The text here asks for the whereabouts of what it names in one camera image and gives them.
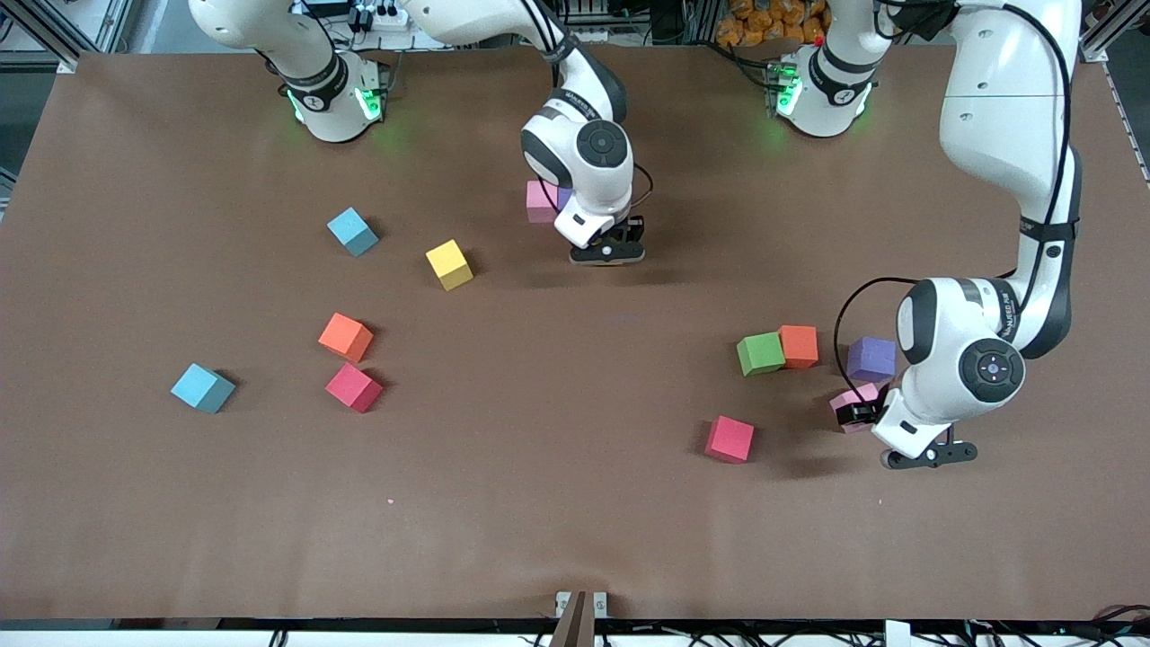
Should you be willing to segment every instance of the foam cube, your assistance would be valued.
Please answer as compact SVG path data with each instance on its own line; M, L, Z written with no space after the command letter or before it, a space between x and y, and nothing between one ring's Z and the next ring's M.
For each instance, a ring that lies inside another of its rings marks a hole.
M814 326L782 326L783 369L810 369L819 363L819 336Z
M379 237L371 231L367 222L360 217L360 214L355 211L354 208L347 208L344 213L337 215L331 222L328 223L328 229L336 234L347 251L352 255L360 255L361 253L371 248L371 245L379 241Z
M851 345L846 356L846 376L852 380L881 383L895 377L895 342L862 338Z
M765 333L744 338L736 347L738 363L743 368L743 377L758 376L777 371L787 364L783 356L782 340L779 333Z
M187 403L189 407L215 414L227 402L236 385L229 383L215 371L208 371L199 364L192 364L183 377L171 387L171 395Z
M873 402L879 400L879 387L867 383L865 385L859 385L858 391L862 394L862 400L867 402ZM838 398L830 401L830 411L835 414L835 419L838 419L838 409L846 407L848 405L854 405L859 402L859 398L854 395L854 392L846 391L839 394ZM866 423L853 423L850 425L843 425L843 433L853 434L858 432L865 432L871 429L869 424Z
M337 311L331 315L328 328L320 336L320 344L348 362L359 362L363 360L374 337L362 323Z
M429 251L427 256L445 290L454 290L473 278L471 268L455 240L447 240Z
M711 424L711 436L703 453L724 463L746 463L753 434L751 425L720 416Z
M567 205L567 200L572 197L570 188L560 188L550 182L540 182L538 179L530 179L527 183L527 219L528 222L542 222L549 223L554 222L555 216L559 215L555 209L551 208L554 203L560 209Z
M353 364L344 364L328 383L327 392L347 407L366 414L383 393L383 387Z

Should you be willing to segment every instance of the orange cube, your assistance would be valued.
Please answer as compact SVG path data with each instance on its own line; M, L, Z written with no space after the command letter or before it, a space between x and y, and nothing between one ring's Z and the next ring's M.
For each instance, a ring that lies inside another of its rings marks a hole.
M810 369L819 362L819 337L814 326L783 326L779 329L783 342L784 369Z
M371 331L362 323L337 311L331 315L328 328L320 336L320 344L348 362L359 362L363 360L373 337Z

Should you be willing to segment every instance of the green cube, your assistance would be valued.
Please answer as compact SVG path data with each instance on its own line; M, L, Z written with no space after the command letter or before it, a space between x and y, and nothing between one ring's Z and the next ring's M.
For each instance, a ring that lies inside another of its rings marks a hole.
M765 333L743 338L738 342L738 363L743 365L743 377L770 373L783 368L783 342L779 333Z

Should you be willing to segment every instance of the blue cube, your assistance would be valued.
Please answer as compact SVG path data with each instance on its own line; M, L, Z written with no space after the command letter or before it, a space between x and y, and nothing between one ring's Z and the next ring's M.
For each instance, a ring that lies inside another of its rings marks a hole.
M862 338L851 345L846 356L846 376L852 380L881 383L895 377L895 342Z
M363 222L354 208L347 208L337 215L328 223L328 229L336 234L339 244L352 252L352 255L360 255L379 241L379 237L375 234L375 231L371 231L371 228L367 225L367 222Z
M215 371L208 371L199 364L192 364L184 376L171 387L171 395L186 402L190 407L215 414L236 391L236 385L220 377Z

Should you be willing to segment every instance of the pink cube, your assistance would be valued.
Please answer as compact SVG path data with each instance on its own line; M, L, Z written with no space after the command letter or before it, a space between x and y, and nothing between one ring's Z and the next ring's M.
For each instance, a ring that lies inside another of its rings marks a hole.
M355 411L365 414L383 393L383 387L351 363L346 363L328 383L328 393Z
M703 453L726 463L746 463L753 433L751 425L720 416L711 424L711 436Z
M570 197L570 188L559 188L550 182L543 182L542 186L539 184L538 179L527 183L527 219L536 223L554 222L558 214L551 205L564 208Z
M867 401L879 400L879 387L867 383L858 387L859 393L862 394L862 399ZM838 408L845 407L848 405L854 405L859 401L859 398L854 395L854 392L848 391L842 395L830 401L830 411L837 416ZM854 423L853 425L843 425L843 432L848 434L853 434L857 432L866 432L871 430L871 425L866 423Z

